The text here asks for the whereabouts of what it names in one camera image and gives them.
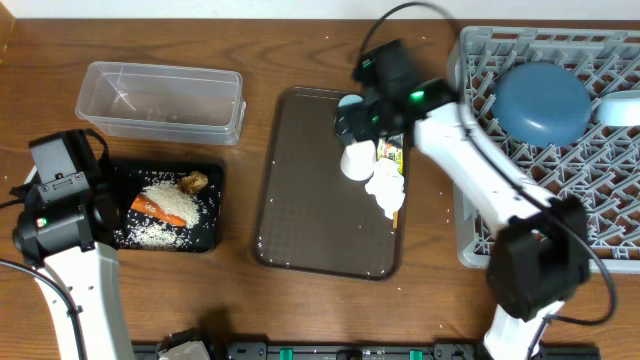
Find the light blue plastic cup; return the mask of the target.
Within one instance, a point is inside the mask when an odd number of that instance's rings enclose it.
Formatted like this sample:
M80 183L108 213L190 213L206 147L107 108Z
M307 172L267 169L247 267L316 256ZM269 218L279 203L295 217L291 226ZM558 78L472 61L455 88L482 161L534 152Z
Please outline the light blue plastic cup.
M363 98L356 94L349 94L342 97L338 103L338 108L343 109L352 105L357 105L363 102Z

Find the pile of white rice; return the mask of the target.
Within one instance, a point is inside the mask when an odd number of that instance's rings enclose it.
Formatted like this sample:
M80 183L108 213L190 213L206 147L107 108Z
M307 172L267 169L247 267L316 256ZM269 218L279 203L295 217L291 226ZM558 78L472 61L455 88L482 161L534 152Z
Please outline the pile of white rice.
M209 182L198 193L186 195L179 190L177 183L193 171L206 175ZM123 228L115 232L120 248L204 253L216 247L223 184L223 176L219 169L136 169L129 172L129 177L135 198L138 195L146 196L166 213L184 219L187 225L172 226L130 207Z

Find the orange carrot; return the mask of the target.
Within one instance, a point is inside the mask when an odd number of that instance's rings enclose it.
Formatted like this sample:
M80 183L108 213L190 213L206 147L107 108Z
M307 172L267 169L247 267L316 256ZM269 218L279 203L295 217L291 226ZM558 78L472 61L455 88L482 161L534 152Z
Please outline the orange carrot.
M137 212L147 214L151 217L157 218L163 222L166 222L172 226L185 227L186 221L178 216L166 213L158 204L148 199L146 196L138 195L132 205L131 209Z

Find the silver green snack wrapper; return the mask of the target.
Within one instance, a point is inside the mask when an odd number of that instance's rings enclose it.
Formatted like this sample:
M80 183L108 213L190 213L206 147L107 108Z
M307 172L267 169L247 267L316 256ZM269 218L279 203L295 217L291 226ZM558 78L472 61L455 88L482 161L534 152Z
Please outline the silver green snack wrapper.
M403 173L404 165L404 135L394 135L378 141L376 155L377 159L382 158L393 161L398 166L398 172Z

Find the white paper napkin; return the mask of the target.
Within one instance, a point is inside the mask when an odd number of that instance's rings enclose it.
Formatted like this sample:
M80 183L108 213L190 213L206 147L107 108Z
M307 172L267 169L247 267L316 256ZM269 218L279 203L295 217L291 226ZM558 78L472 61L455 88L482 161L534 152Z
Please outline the white paper napkin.
M387 158L381 158L374 165L373 176L365 185L365 191L373 195L378 206L388 219L400 210L404 203L404 176L399 165Z

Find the brown food scrap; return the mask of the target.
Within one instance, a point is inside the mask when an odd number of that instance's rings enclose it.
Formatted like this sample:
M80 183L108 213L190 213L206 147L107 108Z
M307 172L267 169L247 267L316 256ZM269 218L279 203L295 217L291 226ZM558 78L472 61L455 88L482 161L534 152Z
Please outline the brown food scrap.
M208 177L201 172L193 171L177 183L179 190L186 195L194 195L208 185Z

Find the large dark blue bowl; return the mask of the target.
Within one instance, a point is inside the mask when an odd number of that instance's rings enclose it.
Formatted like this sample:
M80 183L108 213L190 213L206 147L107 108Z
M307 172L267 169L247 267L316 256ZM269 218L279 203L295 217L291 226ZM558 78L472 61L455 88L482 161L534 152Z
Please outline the large dark blue bowl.
M549 63L527 63L506 72L491 107L499 125L517 141L566 146L586 131L592 105L582 82Z

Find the light blue small bowl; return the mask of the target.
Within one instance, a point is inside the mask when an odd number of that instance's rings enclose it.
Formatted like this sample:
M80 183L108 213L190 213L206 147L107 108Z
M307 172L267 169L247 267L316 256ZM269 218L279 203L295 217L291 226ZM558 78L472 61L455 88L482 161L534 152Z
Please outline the light blue small bowl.
M640 123L638 90L625 90L607 94L596 109L596 121L607 126L629 127Z

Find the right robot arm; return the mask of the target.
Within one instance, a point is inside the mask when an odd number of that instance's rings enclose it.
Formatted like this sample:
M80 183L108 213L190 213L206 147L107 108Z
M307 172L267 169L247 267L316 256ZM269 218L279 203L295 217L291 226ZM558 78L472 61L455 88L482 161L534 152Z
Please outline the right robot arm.
M546 327L590 278L587 214L575 197L538 186L489 139L462 92L443 79L376 80L339 100L334 121L347 149L410 134L459 186L495 238L486 270L497 308L483 346L492 359L532 359Z

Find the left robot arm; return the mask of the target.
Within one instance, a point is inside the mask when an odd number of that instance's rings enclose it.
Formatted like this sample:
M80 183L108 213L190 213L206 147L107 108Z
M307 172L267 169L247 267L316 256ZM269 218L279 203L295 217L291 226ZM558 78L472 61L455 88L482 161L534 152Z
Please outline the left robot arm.
M47 302L63 359L133 359L119 290L120 211L85 172L44 182L32 169L14 242Z

